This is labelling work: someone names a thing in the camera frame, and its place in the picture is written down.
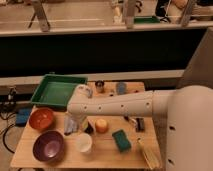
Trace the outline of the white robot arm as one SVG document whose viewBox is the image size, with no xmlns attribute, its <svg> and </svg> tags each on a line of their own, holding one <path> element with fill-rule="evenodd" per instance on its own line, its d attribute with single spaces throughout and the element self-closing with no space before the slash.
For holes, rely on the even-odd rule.
<svg viewBox="0 0 213 171">
<path fill-rule="evenodd" d="M 86 85 L 76 87 L 67 111 L 76 118 L 88 115 L 165 115 L 167 171 L 213 171 L 213 89 L 191 85 L 92 97 Z"/>
</svg>

